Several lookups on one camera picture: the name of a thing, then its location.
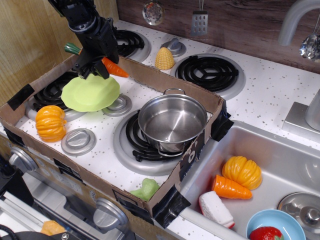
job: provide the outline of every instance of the toy strawberry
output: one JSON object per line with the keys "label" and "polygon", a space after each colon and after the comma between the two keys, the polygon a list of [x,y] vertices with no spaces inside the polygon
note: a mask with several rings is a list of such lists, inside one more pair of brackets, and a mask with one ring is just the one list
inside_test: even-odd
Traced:
{"label": "toy strawberry", "polygon": [[250,233],[250,240],[284,240],[281,231],[273,226],[262,226]]}

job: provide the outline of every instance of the blue bowl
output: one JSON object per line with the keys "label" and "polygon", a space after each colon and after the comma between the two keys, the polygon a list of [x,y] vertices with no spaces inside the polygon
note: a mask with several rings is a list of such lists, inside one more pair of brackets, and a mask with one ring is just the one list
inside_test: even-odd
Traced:
{"label": "blue bowl", "polygon": [[253,215],[246,226],[247,238],[253,230],[260,227],[279,229],[284,236],[284,240],[306,240],[305,232],[297,220],[281,210],[267,209]]}

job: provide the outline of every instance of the orange pumpkin toy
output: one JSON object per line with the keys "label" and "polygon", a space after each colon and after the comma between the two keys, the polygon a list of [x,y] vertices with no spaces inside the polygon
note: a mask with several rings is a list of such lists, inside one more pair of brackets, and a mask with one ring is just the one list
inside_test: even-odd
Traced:
{"label": "orange pumpkin toy", "polygon": [[48,143],[60,141],[67,130],[64,120],[65,112],[58,106],[48,105],[42,107],[35,116],[35,128],[39,137]]}

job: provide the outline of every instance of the toy carrot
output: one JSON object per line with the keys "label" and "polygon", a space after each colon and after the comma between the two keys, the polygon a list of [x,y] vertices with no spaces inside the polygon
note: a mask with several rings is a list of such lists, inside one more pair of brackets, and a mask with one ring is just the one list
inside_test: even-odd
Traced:
{"label": "toy carrot", "polygon": [[248,188],[220,175],[215,176],[211,190],[215,191],[219,197],[227,199],[250,199],[252,197]]}
{"label": "toy carrot", "polygon": [[[71,53],[75,55],[79,55],[81,53],[81,49],[71,42],[68,42],[64,46],[64,50],[67,53]],[[129,77],[129,74],[125,70],[123,70],[121,67],[119,67],[117,64],[115,64],[113,61],[109,60],[108,58],[103,57],[101,61],[109,74],[116,75],[118,77],[123,77],[123,78]]]}
{"label": "toy carrot", "polygon": [[113,74],[119,77],[127,78],[129,74],[124,71],[121,67],[115,64],[113,61],[109,60],[108,58],[102,58],[102,63],[105,65],[106,69],[108,70],[109,74]]}

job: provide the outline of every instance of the black burner coil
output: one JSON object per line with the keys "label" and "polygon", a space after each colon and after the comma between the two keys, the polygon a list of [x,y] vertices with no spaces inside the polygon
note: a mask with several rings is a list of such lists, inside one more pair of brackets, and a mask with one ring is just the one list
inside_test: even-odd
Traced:
{"label": "black burner coil", "polygon": [[229,61],[213,56],[190,56],[177,68],[177,77],[211,92],[224,90],[238,78],[239,70]]}
{"label": "black burner coil", "polygon": [[166,156],[160,155],[156,148],[151,146],[144,138],[141,138],[139,136],[141,129],[138,124],[138,115],[139,115],[139,112],[133,115],[129,119],[125,127],[126,137],[129,143],[135,149],[132,151],[132,154],[135,157],[135,159],[138,162],[141,162],[142,160],[163,161],[167,159],[172,159],[172,157],[166,157]]}
{"label": "black burner coil", "polygon": [[36,103],[33,104],[34,109],[39,111],[44,106],[48,105],[55,105],[63,110],[68,109],[61,99],[61,94],[64,86],[76,77],[78,77],[78,74],[75,72],[65,72],[62,76],[40,90],[34,95],[34,99],[36,100]]}
{"label": "black burner coil", "polygon": [[136,49],[143,49],[145,47],[144,40],[135,32],[127,30],[117,30],[115,38],[125,43],[118,44],[118,54],[122,57],[130,56]]}

